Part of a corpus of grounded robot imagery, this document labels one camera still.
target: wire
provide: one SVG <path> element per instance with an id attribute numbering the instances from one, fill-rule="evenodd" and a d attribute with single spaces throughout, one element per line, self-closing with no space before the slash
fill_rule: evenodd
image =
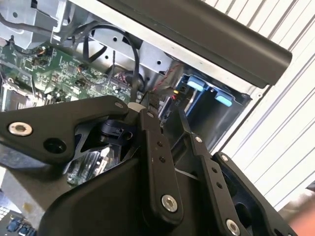
<path id="1" fill-rule="evenodd" d="M 10 46 L 12 46 L 13 47 L 13 49 L 14 49 L 14 51 L 17 53 L 17 54 L 20 54 L 20 55 L 22 55 L 22 56 L 36 56 L 36 55 L 41 55 L 41 54 L 43 54 L 43 53 L 45 53 L 45 51 L 46 51 L 46 49 L 44 49 L 44 50 L 42 50 L 41 52 L 39 52 L 39 51 L 34 51 L 34 50 L 32 50 L 32 51 L 30 51 L 30 52 L 23 52 L 23 51 L 21 51 L 16 45 L 15 45 L 15 42 L 14 42 L 14 37 L 13 36 L 11 36 L 11 38 L 9 39 L 9 43 L 10 43 Z"/>
<path id="2" fill-rule="evenodd" d="M 134 54 L 135 65 L 134 65 L 133 76 L 132 76 L 132 80 L 131 80 L 130 102 L 136 102 L 137 92 L 138 92 L 138 76 L 139 76 L 140 59 L 139 59 L 137 49 L 133 44 L 133 41 L 130 39 L 128 33 L 126 33 L 125 31 L 123 31 L 123 30 L 121 30 L 115 26 L 112 26 L 112 25 L 97 25 L 93 28 L 90 28 L 87 33 L 90 33 L 93 30 L 97 30 L 97 29 L 105 29 L 105 30 L 112 30 L 112 31 L 118 32 L 125 37 L 125 39 L 129 43 L 129 45 L 131 46 L 132 52 Z"/>
<path id="3" fill-rule="evenodd" d="M 113 64 L 111 66 L 111 70 L 109 72 L 108 78 L 111 80 L 113 75 L 114 75 L 114 70 L 115 70 L 115 63 L 116 63 L 116 51 L 113 50 Z"/>
<path id="4" fill-rule="evenodd" d="M 9 22 L 7 21 L 2 14 L 0 13 L 0 23 L 4 24 L 5 26 L 9 27 L 9 28 L 13 28 L 13 29 L 17 29 L 17 30 L 25 30 L 25 31 L 29 31 L 29 32 L 33 32 L 33 33 L 38 33 L 38 34 L 42 34 L 44 36 L 47 37 L 51 37 L 51 31 L 38 27 L 38 26 L 31 26 L 31 25 L 27 25 L 24 23 L 13 23 L 13 22 Z"/>
<path id="5" fill-rule="evenodd" d="M 164 75 L 163 79 L 154 87 L 153 91 L 156 90 L 163 82 L 168 78 L 168 76 L 176 69 L 177 66 L 180 64 L 175 65 L 173 68 L 169 69 L 166 75 Z"/>
<path id="6" fill-rule="evenodd" d="M 107 50 L 107 47 L 102 47 L 97 53 L 94 53 L 92 56 L 90 56 L 89 52 L 89 34 L 87 34 L 84 38 L 83 43 L 83 59 L 87 61 L 88 63 L 92 63 L 97 58 L 99 58 L 105 51 Z"/>

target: bolt hole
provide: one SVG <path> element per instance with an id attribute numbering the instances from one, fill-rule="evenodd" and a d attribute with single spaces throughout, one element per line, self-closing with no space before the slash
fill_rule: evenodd
<path id="1" fill-rule="evenodd" d="M 19 132 L 24 132 L 26 130 L 26 128 L 23 125 L 17 125 L 15 129 L 16 131 L 19 131 Z"/>
<path id="2" fill-rule="evenodd" d="M 217 186 L 218 186 L 220 189 L 223 189 L 222 184 L 220 184 L 219 182 L 217 182 Z"/>
<path id="3" fill-rule="evenodd" d="M 166 202 L 167 202 L 167 204 L 168 204 L 170 207 L 173 207 L 173 206 L 174 206 L 174 203 L 173 203 L 172 200 L 167 199 Z"/>
<path id="4" fill-rule="evenodd" d="M 159 157 L 159 160 L 160 160 L 160 162 L 165 163 L 165 158 L 164 158 L 164 156 L 160 156 L 160 157 Z"/>
<path id="5" fill-rule="evenodd" d="M 133 134 L 131 132 L 126 132 L 124 135 L 123 135 L 123 139 L 125 140 L 130 140 L 132 138 Z"/>
<path id="6" fill-rule="evenodd" d="M 49 138 L 44 142 L 44 148 L 53 154 L 61 154 L 66 149 L 66 144 L 58 138 Z"/>

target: round hole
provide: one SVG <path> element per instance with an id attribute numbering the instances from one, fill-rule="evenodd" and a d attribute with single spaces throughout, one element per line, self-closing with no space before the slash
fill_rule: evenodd
<path id="1" fill-rule="evenodd" d="M 218 186 L 220 189 L 223 189 L 222 184 L 220 184 L 219 182 L 217 182 L 217 186 Z"/>
<path id="2" fill-rule="evenodd" d="M 125 140 L 130 140 L 132 138 L 133 134 L 131 132 L 126 132 L 124 135 L 123 135 L 123 139 Z"/>
<path id="3" fill-rule="evenodd" d="M 147 114 L 149 117 L 152 117 L 152 118 L 154 117 L 154 115 L 151 112 L 147 112 Z"/>
<path id="4" fill-rule="evenodd" d="M 25 126 L 23 125 L 17 125 L 15 129 L 19 132 L 24 132 L 26 130 Z"/>
<path id="5" fill-rule="evenodd" d="M 44 148 L 53 154 L 61 154 L 66 149 L 66 144 L 58 138 L 49 138 L 44 142 Z"/>
<path id="6" fill-rule="evenodd" d="M 159 160 L 160 160 L 160 162 L 162 162 L 162 163 L 165 163 L 165 162 L 166 162 L 166 160 L 165 160 L 164 156 L 160 156 L 158 159 L 159 159 Z"/>

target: white panel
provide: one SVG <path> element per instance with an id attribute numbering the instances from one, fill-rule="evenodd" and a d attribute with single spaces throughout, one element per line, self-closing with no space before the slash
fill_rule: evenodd
<path id="1" fill-rule="evenodd" d="M 279 210 L 315 180 L 315 0 L 212 6 L 293 53 L 288 70 L 223 148 Z"/>
<path id="2" fill-rule="evenodd" d="M 247 2 L 248 2 L 248 0 L 236 1 L 236 3 L 233 4 L 231 10 L 229 11 L 228 16 L 237 20 L 238 17 L 240 16 L 241 12 L 245 8 Z"/>
<path id="3" fill-rule="evenodd" d="M 262 2 L 263 0 L 248 0 L 237 20 L 247 26 Z"/>
<path id="4" fill-rule="evenodd" d="M 233 0 L 219 0 L 218 3 L 216 4 L 216 9 L 225 13 Z"/>

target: black cable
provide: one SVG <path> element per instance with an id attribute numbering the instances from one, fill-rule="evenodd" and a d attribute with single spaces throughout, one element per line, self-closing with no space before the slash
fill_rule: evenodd
<path id="1" fill-rule="evenodd" d="M 107 47 L 102 47 L 97 53 L 93 54 L 91 57 L 89 57 L 89 35 L 87 34 L 84 38 L 83 43 L 83 59 L 87 61 L 88 63 L 92 63 L 96 59 L 98 59 L 105 51 L 107 50 Z"/>
<path id="2" fill-rule="evenodd" d="M 13 29 L 17 29 L 17 30 L 26 30 L 29 32 L 42 34 L 42 35 L 47 36 L 49 38 L 51 37 L 51 34 L 52 34 L 50 30 L 44 29 L 42 27 L 31 26 L 31 25 L 27 25 L 24 23 L 9 22 L 2 16 L 1 13 L 0 13 L 0 23 L 4 24 L 5 26 L 7 26 L 9 28 L 13 28 Z"/>
<path id="3" fill-rule="evenodd" d="M 110 73 L 109 73 L 109 75 L 108 75 L 109 80 L 111 80 L 112 77 L 114 76 L 114 70 L 115 70 L 115 66 L 116 66 L 115 63 L 116 63 L 116 51 L 113 50 L 113 64 L 112 64 L 112 66 L 110 67 L 111 70 L 110 70 Z"/>
<path id="4" fill-rule="evenodd" d="M 123 30 L 121 30 L 119 28 L 111 26 L 111 25 L 95 26 L 89 31 L 89 33 L 91 31 L 97 30 L 97 29 L 105 29 L 105 30 L 112 30 L 112 31 L 118 32 L 118 33 L 122 34 L 125 37 L 125 39 L 129 43 L 129 45 L 131 46 L 132 52 L 133 52 L 133 55 L 134 55 L 135 65 L 134 65 L 133 76 L 132 76 L 132 80 L 131 80 L 130 102 L 136 102 L 136 100 L 137 100 L 137 92 L 138 92 L 138 76 L 139 76 L 140 59 L 139 59 L 139 55 L 138 55 L 137 49 L 136 49 L 136 47 L 133 44 L 133 41 L 130 39 L 128 33 L 126 33 L 125 31 L 123 31 Z"/>

